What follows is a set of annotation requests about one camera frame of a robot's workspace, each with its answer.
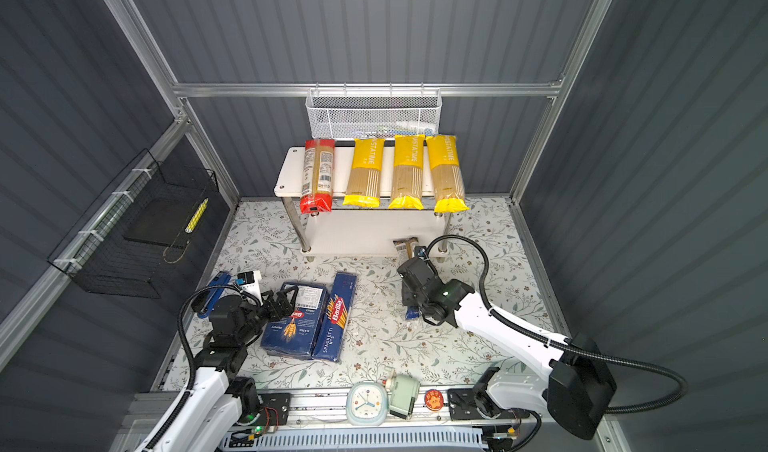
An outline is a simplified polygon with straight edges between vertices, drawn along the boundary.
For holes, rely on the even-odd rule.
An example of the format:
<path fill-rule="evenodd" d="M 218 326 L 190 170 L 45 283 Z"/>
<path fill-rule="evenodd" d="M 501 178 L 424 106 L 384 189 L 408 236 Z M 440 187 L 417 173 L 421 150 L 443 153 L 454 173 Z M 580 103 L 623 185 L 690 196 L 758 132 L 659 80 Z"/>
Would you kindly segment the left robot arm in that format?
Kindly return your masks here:
<path fill-rule="evenodd" d="M 239 371 L 265 326 L 294 312 L 298 287 L 259 297 L 238 286 L 228 288 L 232 293 L 219 298 L 208 315 L 212 330 L 198 353 L 192 352 L 178 318 L 190 375 L 139 451 L 213 451 L 231 427 L 251 426 L 263 415 L 255 381 Z"/>

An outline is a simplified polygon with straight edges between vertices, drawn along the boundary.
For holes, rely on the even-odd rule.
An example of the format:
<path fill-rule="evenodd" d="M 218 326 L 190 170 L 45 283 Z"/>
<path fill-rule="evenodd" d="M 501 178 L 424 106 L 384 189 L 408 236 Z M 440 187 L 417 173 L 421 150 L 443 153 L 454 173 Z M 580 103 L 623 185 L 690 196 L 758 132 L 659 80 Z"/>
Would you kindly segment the red-ended spaghetti bag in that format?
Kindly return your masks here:
<path fill-rule="evenodd" d="M 306 141 L 300 197 L 302 214 L 318 214 L 332 210 L 334 152 L 333 139 Z"/>

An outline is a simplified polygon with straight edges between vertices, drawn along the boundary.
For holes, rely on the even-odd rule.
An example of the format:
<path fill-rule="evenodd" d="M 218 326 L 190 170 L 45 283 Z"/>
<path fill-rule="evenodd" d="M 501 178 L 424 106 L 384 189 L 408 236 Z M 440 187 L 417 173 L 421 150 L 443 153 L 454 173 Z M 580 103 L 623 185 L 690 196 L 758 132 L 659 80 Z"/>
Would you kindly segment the blue-ended clear spaghetti bag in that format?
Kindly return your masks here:
<path fill-rule="evenodd" d="M 414 257 L 414 247 L 418 246 L 418 238 L 410 237 L 405 239 L 396 239 L 393 242 L 397 252 L 396 265 L 400 266 L 407 260 Z M 415 320 L 420 316 L 417 300 L 413 292 L 408 288 L 404 280 L 401 280 L 401 301 L 406 307 L 405 319 Z"/>

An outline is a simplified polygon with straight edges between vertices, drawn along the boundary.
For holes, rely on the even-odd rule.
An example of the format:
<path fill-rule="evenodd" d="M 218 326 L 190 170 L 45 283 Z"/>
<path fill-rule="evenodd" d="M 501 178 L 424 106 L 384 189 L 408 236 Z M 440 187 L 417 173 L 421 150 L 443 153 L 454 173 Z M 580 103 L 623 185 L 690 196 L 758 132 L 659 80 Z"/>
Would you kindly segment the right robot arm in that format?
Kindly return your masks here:
<path fill-rule="evenodd" d="M 571 435 L 589 440 L 607 411 L 617 385 L 589 338 L 569 339 L 492 304 L 479 289 L 452 279 L 443 281 L 430 260 L 411 258 L 398 267 L 425 322 L 450 324 L 480 336 L 528 368 L 524 379 L 486 371 L 475 385 L 475 404 L 495 416 L 503 410 L 548 413 Z"/>

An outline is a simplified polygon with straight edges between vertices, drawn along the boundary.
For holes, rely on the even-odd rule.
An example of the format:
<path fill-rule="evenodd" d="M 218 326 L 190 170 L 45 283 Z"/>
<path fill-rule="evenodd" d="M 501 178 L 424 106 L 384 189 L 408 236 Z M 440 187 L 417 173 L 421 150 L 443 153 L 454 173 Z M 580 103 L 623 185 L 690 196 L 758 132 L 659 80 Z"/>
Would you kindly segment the yellow Pastatime spaghetti bag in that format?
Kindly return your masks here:
<path fill-rule="evenodd" d="M 343 204 L 364 208 L 380 206 L 384 138 L 356 139 Z"/>

